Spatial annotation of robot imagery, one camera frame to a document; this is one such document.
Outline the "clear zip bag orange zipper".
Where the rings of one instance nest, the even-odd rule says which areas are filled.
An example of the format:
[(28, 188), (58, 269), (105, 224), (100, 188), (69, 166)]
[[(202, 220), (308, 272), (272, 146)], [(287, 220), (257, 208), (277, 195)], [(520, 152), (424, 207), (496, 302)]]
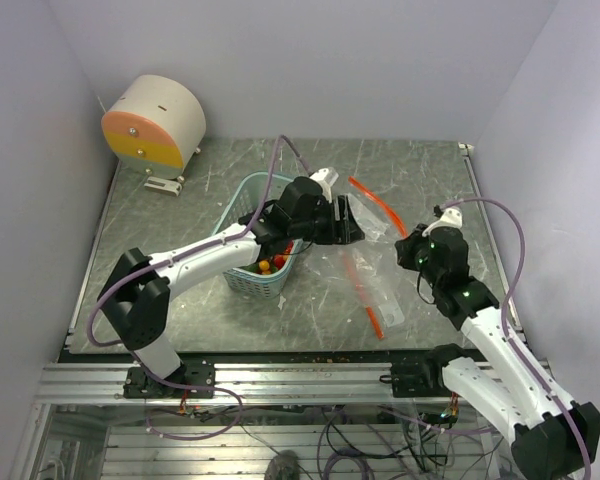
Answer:
[(378, 194), (353, 176), (347, 183), (354, 217), (369, 241), (389, 243), (408, 236), (403, 220)]

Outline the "light blue plastic basket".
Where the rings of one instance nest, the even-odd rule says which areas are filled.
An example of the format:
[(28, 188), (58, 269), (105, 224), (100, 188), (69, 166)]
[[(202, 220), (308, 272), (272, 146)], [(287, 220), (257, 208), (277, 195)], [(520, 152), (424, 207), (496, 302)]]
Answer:
[[(266, 171), (259, 171), (247, 175), (241, 181), (212, 231), (213, 234), (225, 230), (233, 223), (239, 223), (241, 226), (245, 226), (248, 223), (262, 199), (267, 178), (268, 173)], [(273, 228), (264, 222), (264, 217), (271, 210), (270, 202), (277, 200), (291, 181), (292, 178), (289, 175), (273, 174), (267, 195), (268, 204), (264, 207), (258, 223), (252, 228), (258, 240), (265, 240), (266, 246), (263, 246), (260, 251), (260, 255), (264, 259), (272, 258), (274, 255), (272, 246), (269, 244), (269, 241), (273, 239)], [(308, 243), (302, 240), (295, 240), (293, 248), (290, 251), (292, 256), (285, 261), (281, 268), (270, 264), (271, 273), (269, 275), (261, 275), (255, 270), (259, 262), (257, 260), (244, 268), (227, 270), (223, 273), (223, 277), (228, 286), (237, 292), (264, 299), (277, 297), (282, 291), (296, 257), (303, 250), (304, 246), (308, 246)]]

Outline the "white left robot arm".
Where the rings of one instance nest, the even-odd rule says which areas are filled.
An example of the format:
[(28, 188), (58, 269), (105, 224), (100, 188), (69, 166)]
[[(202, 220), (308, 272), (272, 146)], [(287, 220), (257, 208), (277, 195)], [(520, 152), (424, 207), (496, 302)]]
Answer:
[(182, 293), (232, 268), (284, 252), (290, 243), (345, 246), (364, 240), (349, 199), (331, 191), (321, 170), (288, 183), (276, 199), (205, 240), (166, 252), (123, 254), (96, 303), (120, 342), (148, 371), (148, 384), (162, 397), (183, 387), (184, 366), (166, 338), (170, 303)]

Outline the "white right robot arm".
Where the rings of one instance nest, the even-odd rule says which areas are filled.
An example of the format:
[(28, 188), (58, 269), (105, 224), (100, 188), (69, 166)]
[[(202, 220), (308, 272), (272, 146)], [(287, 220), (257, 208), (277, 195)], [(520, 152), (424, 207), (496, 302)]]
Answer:
[(397, 263), (426, 282), (437, 310), (488, 361), (483, 374), (456, 344), (433, 349), (420, 373), (422, 387), (464, 398), (507, 440), (527, 479), (559, 479), (592, 472), (600, 412), (581, 404), (540, 365), (515, 334), (497, 298), (470, 273), (468, 244), (454, 227), (420, 224), (395, 243)]

